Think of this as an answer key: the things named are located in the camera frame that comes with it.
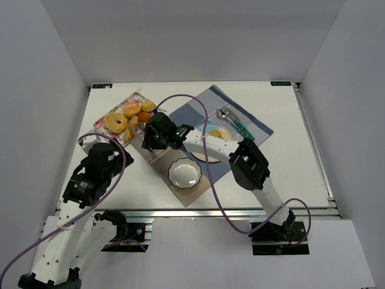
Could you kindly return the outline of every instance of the white wall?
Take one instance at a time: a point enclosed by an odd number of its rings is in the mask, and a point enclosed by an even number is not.
[[[42,0],[87,84],[301,81],[344,0]]]
[[[384,14],[383,0],[346,0],[302,84],[331,188],[377,288],[385,288]]]
[[[87,89],[39,0],[0,1],[0,270],[40,236],[69,163]],[[33,254],[3,288],[16,288]]]

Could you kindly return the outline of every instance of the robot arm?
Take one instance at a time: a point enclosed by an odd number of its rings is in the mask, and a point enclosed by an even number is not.
[[[227,141],[211,135],[203,136],[192,126],[177,127],[164,113],[155,113],[149,120],[142,147],[145,149],[181,149],[187,152],[204,153],[203,137],[210,157],[229,163],[235,181],[244,189],[250,190],[262,208],[270,215],[278,207],[283,208],[269,222],[277,230],[277,235],[286,238],[290,233],[295,216],[284,206],[278,192],[274,189],[268,169],[268,161],[253,141]]]
[[[125,155],[126,166],[129,166],[134,160],[127,152]],[[123,156],[113,142],[92,145],[88,157],[75,169],[64,191],[57,227],[63,228],[65,223],[92,207],[106,193],[112,178],[118,175],[122,166]],[[106,211],[107,215],[101,216],[96,228],[77,247],[92,212],[49,239],[45,252],[32,268],[31,274],[20,278],[20,288],[80,289],[79,272],[87,269],[104,245],[117,234],[121,222],[126,221],[122,213]]]

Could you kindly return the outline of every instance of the green handle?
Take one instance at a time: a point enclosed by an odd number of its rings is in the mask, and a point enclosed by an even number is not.
[[[241,136],[243,136],[243,135],[242,135],[242,131],[235,125],[235,123],[229,122],[229,124],[233,127],[233,129],[236,130],[236,132],[237,132],[238,134],[240,134]]]
[[[249,138],[250,140],[252,141],[255,141],[255,138],[253,137],[253,135],[250,133],[250,131],[248,131],[248,129],[241,123],[241,122],[237,122],[236,120],[234,121],[235,125],[238,127],[238,129],[240,130],[240,134],[243,136],[243,137],[247,137]]]

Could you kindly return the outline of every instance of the small white bowl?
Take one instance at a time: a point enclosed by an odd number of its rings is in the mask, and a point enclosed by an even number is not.
[[[201,177],[202,169],[190,158],[180,158],[168,169],[168,179],[178,188],[192,188]]]

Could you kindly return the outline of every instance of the white table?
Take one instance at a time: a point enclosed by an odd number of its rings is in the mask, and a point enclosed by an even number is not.
[[[310,207],[327,207],[327,191],[294,90],[290,86],[272,87],[270,82],[160,82],[117,83],[111,89],[91,89],[79,135],[93,129],[93,123],[97,119],[137,90],[153,102],[159,103],[176,93],[198,95],[213,84],[274,131],[260,149],[270,163],[273,183],[281,198],[285,201],[297,197]],[[190,98],[174,98],[162,108],[171,112],[189,100]],[[184,209],[134,147],[129,145],[126,150],[135,162],[126,169],[119,185],[98,209]],[[80,146],[76,146],[62,193],[74,168],[84,157],[85,153]],[[231,172],[222,177],[215,188],[225,208],[261,207],[249,191],[236,184]],[[291,206],[301,205],[293,202]],[[188,207],[198,208],[217,208],[211,189]]]

